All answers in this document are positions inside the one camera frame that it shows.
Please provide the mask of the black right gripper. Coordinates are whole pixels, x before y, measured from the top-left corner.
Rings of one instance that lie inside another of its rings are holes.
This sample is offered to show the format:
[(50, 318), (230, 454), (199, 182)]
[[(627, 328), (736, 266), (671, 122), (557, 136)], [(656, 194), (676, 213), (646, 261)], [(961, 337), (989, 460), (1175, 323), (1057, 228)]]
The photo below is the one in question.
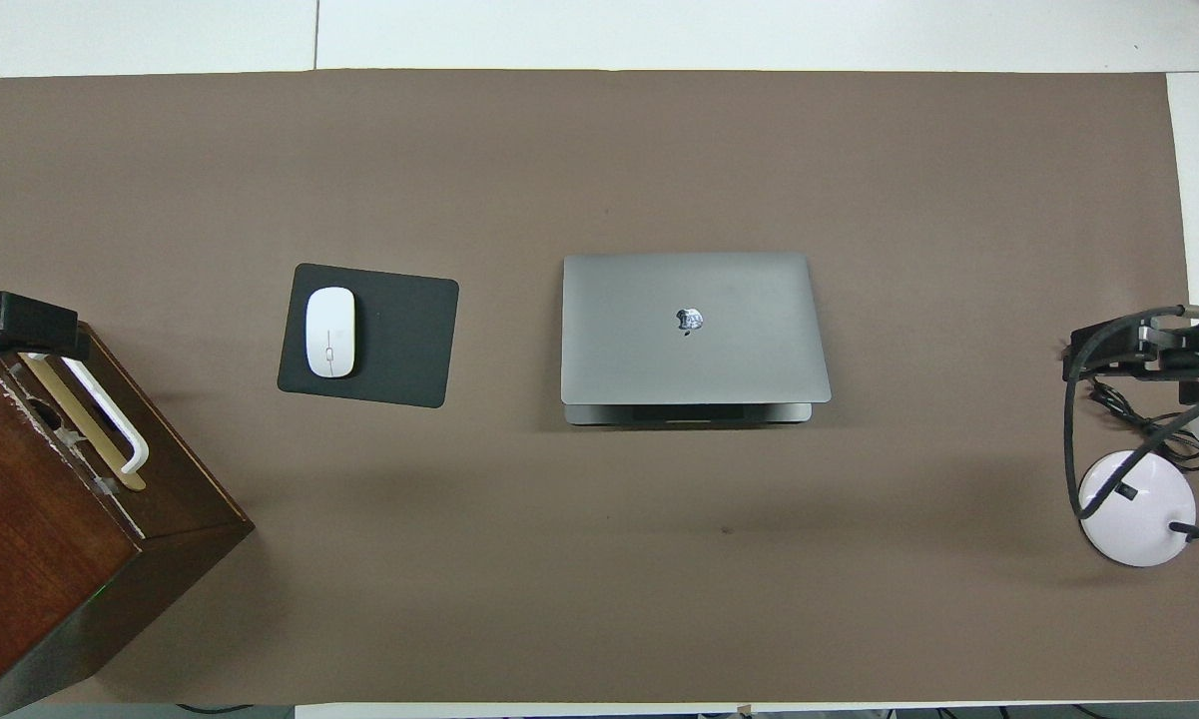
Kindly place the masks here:
[(1156, 350), (1144, 351), (1139, 330), (1152, 327), (1165, 333), (1169, 342), (1159, 348), (1159, 371), (1168, 373), (1169, 380), (1177, 381), (1177, 403), (1199, 403), (1199, 324), (1189, 328), (1165, 330), (1155, 315), (1119, 316), (1110, 322), (1087, 325), (1070, 333), (1070, 350), (1093, 345), (1097, 351), (1135, 351), (1122, 355), (1093, 352), (1077, 374), (1077, 381), (1091, 377), (1147, 377), (1156, 363)]

